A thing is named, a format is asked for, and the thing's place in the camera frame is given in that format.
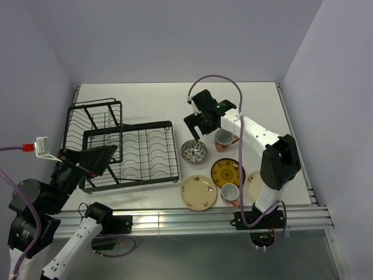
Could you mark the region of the patterned ceramic bowl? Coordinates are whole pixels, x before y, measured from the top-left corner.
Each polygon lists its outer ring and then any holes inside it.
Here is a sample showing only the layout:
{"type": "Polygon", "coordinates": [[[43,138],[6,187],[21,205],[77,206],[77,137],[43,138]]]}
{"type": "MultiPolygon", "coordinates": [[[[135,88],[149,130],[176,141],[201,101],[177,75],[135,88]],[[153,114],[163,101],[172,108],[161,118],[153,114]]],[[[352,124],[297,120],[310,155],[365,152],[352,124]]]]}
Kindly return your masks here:
{"type": "Polygon", "coordinates": [[[195,139],[185,141],[180,149],[181,157],[190,164],[200,164],[208,154],[207,146],[195,139]]]}

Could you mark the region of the orange floral mug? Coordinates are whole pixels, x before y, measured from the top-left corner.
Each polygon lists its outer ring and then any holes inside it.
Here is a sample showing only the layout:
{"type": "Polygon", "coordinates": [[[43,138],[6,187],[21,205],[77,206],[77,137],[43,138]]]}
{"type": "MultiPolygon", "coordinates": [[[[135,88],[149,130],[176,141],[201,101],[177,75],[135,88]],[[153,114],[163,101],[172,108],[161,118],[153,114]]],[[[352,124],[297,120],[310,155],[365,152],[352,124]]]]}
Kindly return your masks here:
{"type": "Polygon", "coordinates": [[[218,152],[225,152],[232,144],[237,143],[239,137],[233,133],[218,129],[214,135],[214,146],[218,152]]]}

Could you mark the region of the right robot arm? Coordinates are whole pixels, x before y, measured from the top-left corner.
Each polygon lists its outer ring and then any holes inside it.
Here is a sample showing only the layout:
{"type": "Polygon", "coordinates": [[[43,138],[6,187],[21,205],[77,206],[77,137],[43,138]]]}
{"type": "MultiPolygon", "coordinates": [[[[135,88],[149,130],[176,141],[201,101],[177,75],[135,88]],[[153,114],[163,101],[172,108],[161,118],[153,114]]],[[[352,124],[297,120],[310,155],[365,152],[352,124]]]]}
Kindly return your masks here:
{"type": "Polygon", "coordinates": [[[217,102],[206,89],[194,96],[188,94],[186,100],[193,113],[184,118],[184,123],[195,140],[199,140],[200,135],[224,129],[239,138],[239,160],[243,158],[243,143],[261,157],[263,187],[252,207],[252,220],[260,228],[267,226],[272,221],[272,212],[280,202],[283,188],[301,169],[294,137],[269,131],[245,116],[241,110],[242,100],[238,106],[228,100],[217,102]]]}

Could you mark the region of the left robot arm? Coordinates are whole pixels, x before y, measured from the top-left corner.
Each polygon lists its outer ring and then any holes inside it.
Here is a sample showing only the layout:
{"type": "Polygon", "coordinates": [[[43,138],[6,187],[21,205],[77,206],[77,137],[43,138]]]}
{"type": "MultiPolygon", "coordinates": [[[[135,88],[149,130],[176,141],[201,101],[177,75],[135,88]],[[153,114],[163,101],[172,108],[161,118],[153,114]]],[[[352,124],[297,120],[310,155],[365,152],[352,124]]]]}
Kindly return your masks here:
{"type": "Polygon", "coordinates": [[[48,184],[36,179],[15,184],[4,171],[1,172],[1,177],[15,192],[9,204],[16,214],[8,237],[9,279],[62,279],[78,257],[80,248],[90,245],[99,233],[112,229],[113,210],[99,202],[89,205],[76,233],[56,258],[43,267],[42,261],[61,223],[54,215],[61,213],[83,179],[103,175],[116,150],[115,145],[80,152],[61,149],[54,157],[61,165],[53,172],[48,184]]]}

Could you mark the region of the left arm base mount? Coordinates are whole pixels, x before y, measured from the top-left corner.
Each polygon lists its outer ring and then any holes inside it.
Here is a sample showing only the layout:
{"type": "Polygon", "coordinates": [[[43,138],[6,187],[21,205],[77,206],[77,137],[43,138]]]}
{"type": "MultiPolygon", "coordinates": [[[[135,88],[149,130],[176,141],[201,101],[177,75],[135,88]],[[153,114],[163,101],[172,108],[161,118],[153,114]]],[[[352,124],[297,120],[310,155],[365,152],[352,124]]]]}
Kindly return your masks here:
{"type": "Polygon", "coordinates": [[[107,235],[130,234],[132,222],[132,215],[114,215],[98,234],[99,237],[95,237],[91,242],[92,249],[97,251],[112,250],[118,237],[107,237],[107,235]]]}

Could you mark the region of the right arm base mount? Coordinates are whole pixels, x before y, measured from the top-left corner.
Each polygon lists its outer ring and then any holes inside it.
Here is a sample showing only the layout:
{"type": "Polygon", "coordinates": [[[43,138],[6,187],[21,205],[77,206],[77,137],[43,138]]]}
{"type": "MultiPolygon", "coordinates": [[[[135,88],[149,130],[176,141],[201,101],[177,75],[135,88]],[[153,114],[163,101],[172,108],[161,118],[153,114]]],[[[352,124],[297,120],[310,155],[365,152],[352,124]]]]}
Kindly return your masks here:
{"type": "Polygon", "coordinates": [[[245,211],[245,219],[241,212],[234,212],[234,218],[230,225],[236,230],[259,230],[249,234],[249,238],[256,249],[268,249],[280,241],[286,235],[287,216],[276,207],[269,214],[261,218],[261,212],[257,210],[245,211]]]}

